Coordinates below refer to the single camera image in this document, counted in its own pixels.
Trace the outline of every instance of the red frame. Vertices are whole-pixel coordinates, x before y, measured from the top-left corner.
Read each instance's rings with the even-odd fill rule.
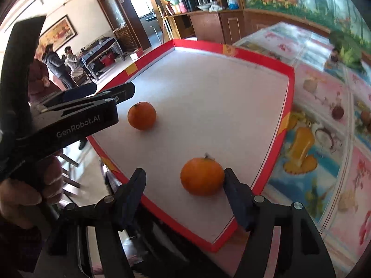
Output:
[[[174,47],[181,47],[181,48],[190,48],[190,49],[197,49],[208,51],[212,53],[219,53],[224,54],[229,57],[236,57],[242,60],[246,60],[261,66],[265,66],[269,69],[275,70],[279,73],[282,73],[288,76],[288,88],[286,94],[286,100],[284,102],[280,124],[276,131],[276,136],[271,144],[270,152],[264,166],[260,172],[260,175],[257,179],[257,182],[253,186],[254,194],[260,194],[263,191],[265,184],[268,181],[268,178],[273,170],[273,167],[276,163],[278,158],[279,151],[283,144],[283,140],[286,135],[286,128],[288,125],[288,119],[290,116],[292,101],[294,99],[294,68],[283,64],[282,62],[255,53],[249,50],[241,49],[234,46],[229,45],[222,45],[217,43],[211,42],[203,42],[203,41],[189,41],[189,40],[171,40],[166,42],[165,44],[157,47],[156,49],[150,51],[146,55],[142,56],[136,62],[121,73],[119,73],[115,78],[113,78],[109,83],[107,83],[101,91],[107,90],[111,87],[123,84],[127,82],[131,77],[136,75],[139,70],[143,69],[146,65],[150,62],[154,61],[162,54],[166,53],[170,49]],[[90,143],[92,144],[93,148],[96,152],[101,156],[103,159],[109,161],[112,168],[110,170],[114,173],[116,178],[121,181],[122,183],[127,183],[128,178],[125,177],[113,164],[113,162],[109,159],[109,157],[105,154],[105,152],[101,149],[99,144],[95,141],[92,136],[88,137]],[[216,252],[220,249],[220,247],[230,238],[230,236],[234,233],[237,229],[237,222],[234,218],[232,218],[231,222],[228,224],[227,228],[220,234],[220,236],[216,239],[215,242],[210,243],[203,238],[199,237],[198,235],[194,234],[193,232],[189,231],[187,228],[183,227],[181,224],[176,222],[172,217],[167,215],[164,211],[162,211],[159,207],[157,207],[153,202],[151,202],[146,196],[142,196],[141,202],[143,203],[146,208],[152,212],[157,218],[161,219],[167,225],[169,225],[173,230],[180,233],[184,237],[188,238],[192,241],[195,245],[201,247],[204,250]]]

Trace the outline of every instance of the picture frame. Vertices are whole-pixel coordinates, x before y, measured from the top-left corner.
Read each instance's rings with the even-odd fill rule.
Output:
[[[68,15],[63,16],[51,25],[41,36],[36,49],[36,58],[42,60],[45,47],[53,44],[54,51],[57,51],[64,44],[69,42],[77,35]]]

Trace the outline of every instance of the bowl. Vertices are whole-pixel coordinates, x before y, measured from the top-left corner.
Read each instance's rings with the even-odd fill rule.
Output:
[[[207,3],[207,4],[204,4],[204,5],[199,5],[197,6],[199,9],[203,10],[203,11],[208,11],[208,9],[210,8],[211,6],[211,3]]]

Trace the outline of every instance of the metal screw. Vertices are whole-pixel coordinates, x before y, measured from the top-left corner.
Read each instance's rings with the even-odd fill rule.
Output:
[[[303,209],[303,205],[299,202],[295,202],[294,203],[294,208],[300,210],[300,209]]]
[[[257,203],[262,203],[264,202],[264,196],[256,195],[254,196],[254,201],[256,201]]]
[[[107,195],[107,196],[104,197],[103,201],[105,203],[112,203],[114,201],[114,199],[115,198],[112,195]]]
[[[76,204],[75,203],[69,203],[67,206],[66,206],[66,209],[67,210],[73,210],[76,208]]]

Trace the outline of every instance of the shoe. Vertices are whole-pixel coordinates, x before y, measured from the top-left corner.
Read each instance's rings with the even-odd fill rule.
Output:
[[[88,143],[87,138],[84,138],[84,139],[80,140],[79,150],[83,150],[87,143]]]

